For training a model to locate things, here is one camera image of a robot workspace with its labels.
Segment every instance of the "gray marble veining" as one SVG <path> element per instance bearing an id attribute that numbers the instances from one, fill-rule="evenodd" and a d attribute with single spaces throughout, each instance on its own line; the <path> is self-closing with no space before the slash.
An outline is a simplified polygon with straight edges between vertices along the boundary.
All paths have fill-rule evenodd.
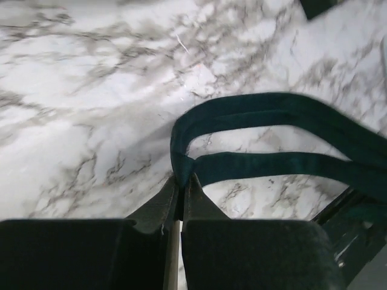
<path id="1" fill-rule="evenodd" d="M 0 218 L 130 214 L 171 174 L 174 120 L 210 98 L 302 92 L 386 135 L 386 15 L 383 0 L 313 22 L 293 0 L 1 1 Z M 340 156 L 287 126 L 203 136 L 190 156 L 225 150 Z M 231 217 L 310 219 L 344 188 L 277 176 L 205 191 Z"/>

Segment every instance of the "dark green strap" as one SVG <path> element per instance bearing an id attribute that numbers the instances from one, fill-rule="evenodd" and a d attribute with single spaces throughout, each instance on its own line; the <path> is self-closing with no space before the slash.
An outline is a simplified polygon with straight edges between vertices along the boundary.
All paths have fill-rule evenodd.
<path id="1" fill-rule="evenodd" d="M 346 216 L 360 221 L 371 222 L 373 224 L 386 225 L 387 208 L 385 205 L 380 204 L 363 204 L 351 208 L 351 210 L 346 213 Z"/>
<path id="2" fill-rule="evenodd" d="M 193 160 L 189 143 L 212 132 L 273 125 L 303 128 L 332 144 L 351 161 L 302 152 L 217 153 Z M 342 181 L 387 202 L 387 140 L 333 108 L 291 93 L 264 93 L 217 98 L 196 106 L 175 123 L 171 138 L 172 168 L 180 187 L 195 172 L 205 186 L 214 182 L 285 174 L 308 174 Z"/>

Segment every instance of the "dark green bag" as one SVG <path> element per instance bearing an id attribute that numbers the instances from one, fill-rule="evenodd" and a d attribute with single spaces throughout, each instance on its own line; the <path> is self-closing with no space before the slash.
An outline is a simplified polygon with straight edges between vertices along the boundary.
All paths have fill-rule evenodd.
<path id="1" fill-rule="evenodd" d="M 192 159 L 189 143 L 204 134 L 248 127 L 292 125 L 333 145 L 351 161 L 305 153 L 216 153 Z M 335 179 L 382 203 L 387 202 L 387 140 L 333 108 L 288 92 L 237 95 L 198 105 L 175 123 L 171 161 L 181 188 L 196 173 L 202 186 L 239 178 L 306 174 Z M 361 205 L 349 217 L 387 224 L 387 207 Z"/>

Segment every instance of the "strap loop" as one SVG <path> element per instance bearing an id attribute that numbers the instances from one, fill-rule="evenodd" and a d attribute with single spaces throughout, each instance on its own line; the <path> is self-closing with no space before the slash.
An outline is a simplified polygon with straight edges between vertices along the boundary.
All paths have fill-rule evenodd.
<path id="1" fill-rule="evenodd" d="M 274 125 L 305 129 L 352 161 L 303 152 L 224 152 L 196 160 L 186 156 L 189 143 L 201 135 Z M 387 202 L 387 140 L 317 100 L 288 92 L 217 98 L 192 108 L 172 130 L 171 161 L 181 188 L 193 172 L 202 186 L 227 179 L 308 174 L 342 181 Z"/>

